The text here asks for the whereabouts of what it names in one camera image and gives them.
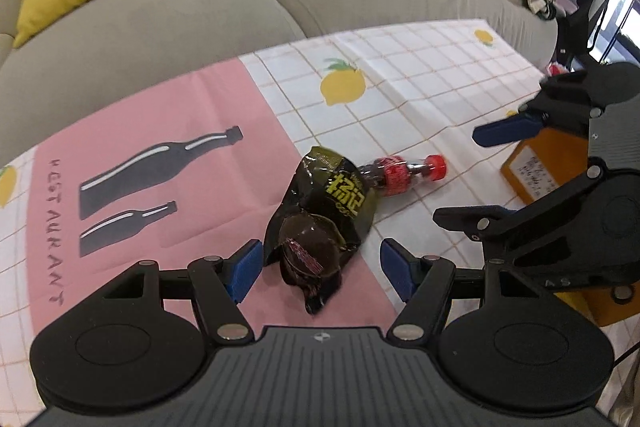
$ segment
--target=lemon print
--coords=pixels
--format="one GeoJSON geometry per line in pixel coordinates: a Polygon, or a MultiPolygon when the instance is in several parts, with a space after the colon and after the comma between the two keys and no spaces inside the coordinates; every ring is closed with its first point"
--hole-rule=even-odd
{"type": "Polygon", "coordinates": [[[476,30],[474,35],[482,44],[485,46],[491,46],[494,43],[494,36],[491,35],[488,31],[485,30],[476,30]]]}
{"type": "Polygon", "coordinates": [[[326,105],[355,102],[367,89],[362,71],[339,58],[332,58],[331,62],[327,69],[332,72],[320,84],[326,105]]]}
{"type": "Polygon", "coordinates": [[[7,165],[0,169],[0,208],[4,208],[9,202],[17,180],[18,173],[14,166],[7,165]]]}

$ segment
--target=checkered tablecloth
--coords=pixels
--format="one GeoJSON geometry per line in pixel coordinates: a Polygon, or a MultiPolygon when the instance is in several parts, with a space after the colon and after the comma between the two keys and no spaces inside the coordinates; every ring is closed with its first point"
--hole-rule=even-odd
{"type": "MultiPolygon", "coordinates": [[[[478,243],[437,227],[440,206],[522,204],[498,172],[512,146],[484,149],[475,126],[505,117],[538,90],[542,73],[480,20],[412,23],[308,39],[239,57],[301,155],[322,145],[363,164],[399,154],[442,154],[449,174],[380,204],[362,255],[387,296],[379,247],[394,237],[416,255],[434,253],[460,267],[482,267],[478,243]],[[476,30],[489,32],[483,44],[476,30]],[[328,105],[320,86],[331,59],[364,72],[366,90],[351,103],[328,105]]],[[[11,163],[18,173],[12,199],[0,208],[0,425],[28,422],[43,405],[28,363],[33,340],[27,292],[26,210],[35,148],[11,163]]],[[[475,308],[455,301],[450,318],[475,308]]],[[[605,328],[616,355],[637,341],[636,317],[605,328]]],[[[632,359],[617,368],[601,400],[608,409],[632,359]]]]}

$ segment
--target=black cable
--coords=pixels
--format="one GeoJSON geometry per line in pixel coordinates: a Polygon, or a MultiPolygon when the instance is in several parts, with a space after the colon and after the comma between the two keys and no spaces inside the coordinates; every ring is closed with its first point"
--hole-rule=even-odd
{"type": "Polygon", "coordinates": [[[629,347],[629,349],[627,349],[624,353],[622,353],[622,355],[617,357],[616,361],[613,363],[613,367],[616,367],[619,363],[624,362],[639,348],[640,348],[640,342],[636,342],[633,346],[629,347]]]}

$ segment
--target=red bottle cap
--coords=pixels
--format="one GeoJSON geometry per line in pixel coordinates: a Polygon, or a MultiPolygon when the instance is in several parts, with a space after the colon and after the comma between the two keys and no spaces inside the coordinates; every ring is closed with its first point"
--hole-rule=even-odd
{"type": "Polygon", "coordinates": [[[429,171],[425,171],[422,173],[423,177],[436,182],[444,178],[447,175],[447,162],[440,156],[439,154],[433,154],[431,156],[427,156],[424,160],[424,164],[430,166],[429,171]]]}

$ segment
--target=blue gripper pad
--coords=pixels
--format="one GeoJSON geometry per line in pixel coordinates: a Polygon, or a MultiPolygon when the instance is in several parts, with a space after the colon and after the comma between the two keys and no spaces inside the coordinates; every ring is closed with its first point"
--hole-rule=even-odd
{"type": "Polygon", "coordinates": [[[516,114],[503,120],[479,125],[472,137],[480,147],[493,147],[537,136],[544,124],[528,114],[516,114]]]}
{"type": "Polygon", "coordinates": [[[407,252],[396,241],[385,239],[380,244],[380,266],[402,302],[411,299],[418,289],[412,273],[420,268],[420,260],[407,252]]]}
{"type": "Polygon", "coordinates": [[[262,271],[264,250],[262,243],[252,239],[235,254],[225,259],[223,283],[236,304],[242,302],[262,271]]]}

